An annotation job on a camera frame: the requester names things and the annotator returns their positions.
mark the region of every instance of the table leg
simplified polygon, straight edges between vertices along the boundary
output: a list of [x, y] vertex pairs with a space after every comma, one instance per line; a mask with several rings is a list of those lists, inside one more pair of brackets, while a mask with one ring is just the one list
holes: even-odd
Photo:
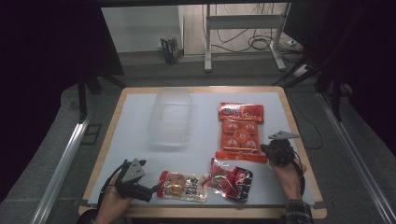
[[210, 5], [206, 5], [205, 71], [212, 71], [212, 46], [210, 44]]
[[281, 72], [286, 71], [286, 66], [283, 63], [283, 60], [279, 54], [279, 51], [277, 50], [277, 46], [279, 44], [280, 35], [282, 35], [283, 26], [285, 25], [286, 17], [288, 15], [289, 6], [290, 6], [290, 3], [287, 3], [285, 5], [285, 7], [283, 8], [282, 14], [279, 19], [279, 25], [276, 29], [276, 35], [275, 35], [274, 41], [271, 41], [271, 44], [270, 44], [270, 49], [271, 49], [271, 52], [273, 53], [277, 68]]

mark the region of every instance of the wall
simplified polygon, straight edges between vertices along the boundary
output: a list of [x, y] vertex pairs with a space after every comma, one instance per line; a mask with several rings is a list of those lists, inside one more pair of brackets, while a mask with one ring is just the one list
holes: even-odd
[[159, 50], [160, 39], [169, 30], [182, 47], [178, 6], [106, 7], [102, 11], [117, 52]]

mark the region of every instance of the clear plastic container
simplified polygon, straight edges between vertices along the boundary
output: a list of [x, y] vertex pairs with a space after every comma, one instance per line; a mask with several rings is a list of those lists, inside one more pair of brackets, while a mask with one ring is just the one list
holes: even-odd
[[155, 143], [183, 146], [188, 142], [192, 99], [185, 88], [161, 88], [152, 107], [148, 130]]

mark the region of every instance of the gray floor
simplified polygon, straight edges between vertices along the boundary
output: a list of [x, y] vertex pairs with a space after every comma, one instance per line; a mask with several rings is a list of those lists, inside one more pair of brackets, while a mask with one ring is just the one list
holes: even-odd
[[[160, 55], [122, 54], [125, 77], [131, 87], [150, 86], [268, 86], [283, 73], [270, 54], [214, 57], [212, 73], [204, 72], [203, 57], [184, 57], [179, 63], [163, 63]], [[84, 136], [49, 214], [47, 223], [75, 223], [78, 206], [90, 178], [121, 89], [100, 78], [101, 94], [89, 96], [91, 125], [101, 125], [97, 141]], [[286, 89], [293, 115], [307, 148], [328, 215], [316, 223], [384, 223], [364, 187], [361, 177], [332, 127], [314, 91], [311, 77]], [[78, 92], [73, 86], [62, 97], [57, 119], [20, 180], [0, 204], [0, 223], [28, 223], [50, 182], [68, 140], [78, 122]], [[341, 101], [341, 116], [362, 159], [396, 207], [396, 159], [347, 101]]]

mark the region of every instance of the wire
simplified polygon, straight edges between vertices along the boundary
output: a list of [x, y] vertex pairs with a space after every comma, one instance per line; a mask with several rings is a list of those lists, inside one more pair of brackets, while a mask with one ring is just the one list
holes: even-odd
[[287, 91], [287, 89], [285, 88], [284, 90], [285, 90], [285, 92], [288, 94], [290, 100], [291, 100], [291, 101], [293, 102], [293, 104], [295, 105], [297, 111], [301, 114], [301, 116], [303, 116], [303, 118], [304, 118], [306, 121], [308, 121], [308, 122], [315, 128], [315, 130], [316, 130], [317, 133], [318, 133], [318, 136], [319, 136], [319, 139], [320, 139], [319, 145], [318, 145], [317, 147], [308, 147], [308, 146], [305, 146], [305, 148], [308, 148], [308, 149], [319, 149], [319, 148], [323, 147], [323, 137], [322, 137], [322, 135], [321, 135], [321, 133], [320, 133], [318, 127], [314, 124], [314, 122], [312, 122], [310, 119], [308, 119], [308, 118], [303, 114], [303, 112], [301, 112], [300, 108], [297, 106], [296, 102], [295, 102], [294, 99], [291, 97], [291, 95], [290, 95], [290, 93]]

